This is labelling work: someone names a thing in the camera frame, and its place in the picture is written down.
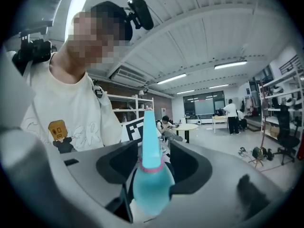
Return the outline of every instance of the fluorescent light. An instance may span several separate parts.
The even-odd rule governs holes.
[[[240,66],[240,65],[244,65],[246,63],[247,63],[247,61],[238,61],[238,62],[232,62],[232,63],[219,64],[219,65],[215,65],[214,69],[220,69],[220,68],[231,67],[231,66]]]
[[[67,40],[69,29],[72,27],[73,17],[84,8],[86,0],[71,0],[66,18],[65,41]]]
[[[209,89],[218,88],[218,87],[225,87],[225,86],[228,86],[228,85],[212,86],[212,87],[209,87]]]
[[[175,76],[175,77],[173,77],[173,78],[168,78],[168,79],[166,79],[166,80],[164,80],[164,81],[160,81],[160,82],[158,82],[157,84],[158,84],[158,85],[161,85],[161,84],[167,83],[167,82],[169,82],[169,81],[172,81],[172,80],[175,80],[175,79],[178,79],[178,78],[183,78],[183,77],[185,77],[185,76],[187,76],[187,75],[186,75],[186,74],[181,74],[181,75]]]
[[[188,90],[188,91],[183,91],[183,92],[178,92],[177,94],[179,95],[179,94],[189,93],[189,92],[193,92],[193,91],[194,91],[194,89]]]

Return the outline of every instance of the black pants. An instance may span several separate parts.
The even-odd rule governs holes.
[[[235,116],[228,117],[228,125],[229,125],[230,134],[233,134],[233,132],[238,133],[237,124],[238,124],[237,117],[235,117]]]
[[[247,120],[246,120],[246,119],[242,119],[242,120],[240,121],[240,124],[241,124],[241,127],[242,127],[243,129],[247,128]]]

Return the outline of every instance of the pink ring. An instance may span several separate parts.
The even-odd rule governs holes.
[[[141,158],[139,158],[139,160],[140,160],[140,168],[141,168],[141,170],[143,170],[144,172],[146,172],[146,173],[157,173],[158,171],[160,171],[162,168],[163,168],[163,165],[164,165],[164,159],[163,159],[163,156],[161,157],[161,164],[160,164],[160,166],[159,167],[157,167],[157,168],[152,168],[152,169],[147,169],[147,168],[144,168],[143,167],[143,161],[142,161],[142,159]]]

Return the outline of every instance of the red cable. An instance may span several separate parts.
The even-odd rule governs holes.
[[[269,170],[272,170],[272,169],[278,168],[278,167],[280,167],[280,166],[282,166],[282,165],[275,166],[275,167],[273,167],[273,168],[269,168],[269,169],[266,169],[266,170],[262,170],[262,171],[260,171],[260,172],[269,171]]]

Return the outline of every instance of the person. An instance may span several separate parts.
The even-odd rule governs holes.
[[[237,111],[238,120],[243,129],[247,129],[247,120],[244,118],[244,109]]]
[[[228,125],[229,125],[230,135],[232,135],[233,133],[240,134],[237,125],[238,124],[237,108],[236,105],[232,103],[231,99],[228,100],[228,105],[226,105],[223,108],[223,110],[228,113]]]
[[[170,123],[168,116],[163,116],[161,121],[158,121],[156,124],[156,128],[162,136],[164,136],[164,139],[170,139],[170,140],[177,140],[177,141],[183,141],[186,142],[187,140],[183,139],[182,137],[176,135],[175,133],[170,132],[169,130],[173,128],[173,125]]]
[[[107,94],[97,98],[86,68],[111,56],[124,40],[118,6],[103,2],[78,13],[67,41],[49,61],[34,64],[26,78],[36,93],[21,128],[60,153],[119,143],[122,127]]]
[[[156,125],[156,128],[158,129],[158,131],[160,131],[161,134],[163,134],[165,131],[169,130],[172,127],[173,125],[169,122],[168,116],[163,116],[161,121],[158,121]]]

